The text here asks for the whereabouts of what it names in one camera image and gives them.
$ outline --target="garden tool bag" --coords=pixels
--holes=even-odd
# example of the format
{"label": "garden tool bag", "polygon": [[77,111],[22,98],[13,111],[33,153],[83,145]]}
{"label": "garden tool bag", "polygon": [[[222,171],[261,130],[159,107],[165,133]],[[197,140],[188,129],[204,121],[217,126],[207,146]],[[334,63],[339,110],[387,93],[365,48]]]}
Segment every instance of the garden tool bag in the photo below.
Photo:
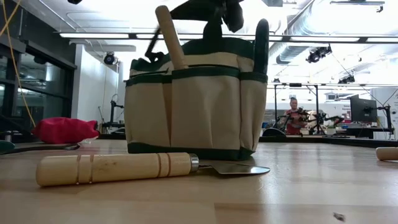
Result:
{"label": "garden tool bag", "polygon": [[257,148],[267,91],[266,69],[253,71],[254,43],[196,39],[182,49],[183,70],[174,70],[168,54],[153,63],[132,61],[124,105],[128,152],[248,159]]}

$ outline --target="workbench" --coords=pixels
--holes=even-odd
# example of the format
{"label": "workbench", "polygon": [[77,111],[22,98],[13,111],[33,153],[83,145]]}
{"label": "workbench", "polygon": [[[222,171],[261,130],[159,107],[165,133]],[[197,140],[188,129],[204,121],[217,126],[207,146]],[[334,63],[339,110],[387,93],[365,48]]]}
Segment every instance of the workbench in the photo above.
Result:
{"label": "workbench", "polygon": [[220,177],[211,169],[185,177],[41,189],[44,156],[123,154],[122,140],[96,140],[76,151],[0,156],[1,223],[346,223],[398,222],[398,163],[374,149],[310,143],[260,143],[243,164],[268,174]]}

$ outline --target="ceiling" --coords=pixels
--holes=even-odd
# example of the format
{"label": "ceiling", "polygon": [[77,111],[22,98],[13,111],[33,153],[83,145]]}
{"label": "ceiling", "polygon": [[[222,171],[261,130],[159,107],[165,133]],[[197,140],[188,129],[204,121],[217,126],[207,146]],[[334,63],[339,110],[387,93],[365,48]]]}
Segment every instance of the ceiling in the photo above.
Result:
{"label": "ceiling", "polygon": [[[157,27],[155,8],[166,5],[174,8],[186,0],[82,0],[78,5],[67,0],[22,0],[22,6],[35,16],[62,32],[153,32]],[[315,0],[313,4],[293,18],[310,3],[310,0],[284,0],[283,7],[267,7],[261,0],[241,2],[244,27],[238,34],[254,34],[259,19],[266,18],[270,30],[288,35],[397,35],[398,1],[384,0],[384,10],[378,6],[337,6],[330,0]],[[202,33],[205,23],[175,21],[178,33]],[[223,26],[223,33],[230,34]],[[119,53],[122,60],[142,57],[146,40],[92,40],[93,45],[135,45],[136,52]],[[305,59],[310,49],[319,45],[276,43],[270,47],[269,78],[282,82],[337,83],[348,73],[366,83],[391,81],[396,70],[397,45],[332,44],[332,55],[318,63]],[[167,51],[159,41],[155,50]]]}

